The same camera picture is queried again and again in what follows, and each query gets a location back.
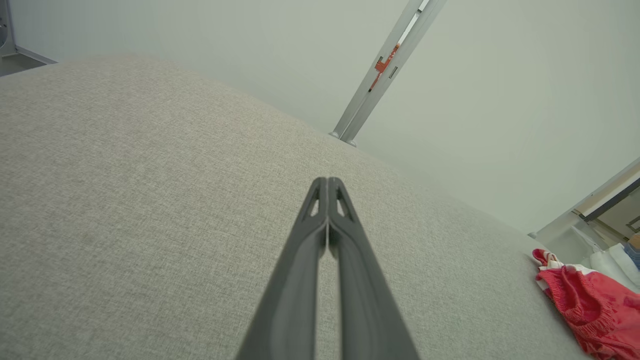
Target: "white wall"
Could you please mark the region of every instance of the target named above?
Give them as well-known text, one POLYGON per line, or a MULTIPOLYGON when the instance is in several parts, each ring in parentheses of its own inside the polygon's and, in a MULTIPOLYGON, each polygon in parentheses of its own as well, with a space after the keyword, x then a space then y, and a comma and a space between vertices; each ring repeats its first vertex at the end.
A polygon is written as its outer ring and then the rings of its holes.
POLYGON ((640 1, 449 0, 356 141, 537 231, 640 156, 640 1))
POLYGON ((407 0, 10 0, 16 44, 56 61, 176 61, 329 133, 407 0))

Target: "sofa cushion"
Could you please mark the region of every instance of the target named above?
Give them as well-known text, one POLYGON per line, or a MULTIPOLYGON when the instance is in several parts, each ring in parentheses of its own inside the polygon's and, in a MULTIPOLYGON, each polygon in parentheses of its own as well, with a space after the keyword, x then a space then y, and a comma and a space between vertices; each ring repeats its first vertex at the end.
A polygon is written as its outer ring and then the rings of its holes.
MULTIPOLYGON (((424 359, 587 358, 534 282, 539 243, 172 64, 0 78, 0 136, 2 358, 232 358, 319 176, 424 359)), ((338 359, 336 262, 319 273, 317 358, 338 359)))

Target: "red fabric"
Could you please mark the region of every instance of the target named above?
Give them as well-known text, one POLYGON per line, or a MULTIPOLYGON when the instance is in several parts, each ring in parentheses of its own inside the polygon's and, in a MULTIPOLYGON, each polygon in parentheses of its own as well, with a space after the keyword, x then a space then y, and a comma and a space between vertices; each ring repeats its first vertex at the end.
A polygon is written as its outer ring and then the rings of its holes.
POLYGON ((542 249, 533 250, 533 257, 536 258, 539 262, 541 262, 542 266, 547 266, 548 264, 547 257, 550 258, 549 260, 558 261, 556 255, 552 254, 551 252, 544 251, 542 249))
MULTIPOLYGON (((544 260, 543 250, 537 250, 534 257, 544 260)), ((586 353, 601 360, 640 359, 640 295, 599 272, 584 275, 571 265, 541 271, 536 280, 548 284, 545 293, 586 353)))

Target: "fabric upholstery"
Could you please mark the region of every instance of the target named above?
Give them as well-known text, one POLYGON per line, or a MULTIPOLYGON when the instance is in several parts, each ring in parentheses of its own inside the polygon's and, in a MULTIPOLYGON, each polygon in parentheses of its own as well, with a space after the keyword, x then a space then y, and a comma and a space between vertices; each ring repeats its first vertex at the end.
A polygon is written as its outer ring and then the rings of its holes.
MULTIPOLYGON (((233 358, 318 176, 346 184, 424 359, 587 358, 539 243, 170 63, 0 78, 0 138, 0 358, 233 358)), ((338 359, 319 272, 317 358, 338 359)))

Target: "clothing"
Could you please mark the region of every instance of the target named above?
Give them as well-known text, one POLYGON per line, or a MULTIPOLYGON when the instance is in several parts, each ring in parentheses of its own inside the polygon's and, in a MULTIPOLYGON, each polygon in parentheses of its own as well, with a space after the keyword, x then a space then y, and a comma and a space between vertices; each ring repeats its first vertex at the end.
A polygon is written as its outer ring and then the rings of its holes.
POLYGON ((629 241, 625 244, 625 252, 631 260, 633 260, 634 264, 638 270, 640 270, 640 234, 635 234, 629 241))
POLYGON ((582 265, 565 265, 543 249, 536 281, 554 301, 582 349, 597 359, 640 359, 640 295, 582 265))

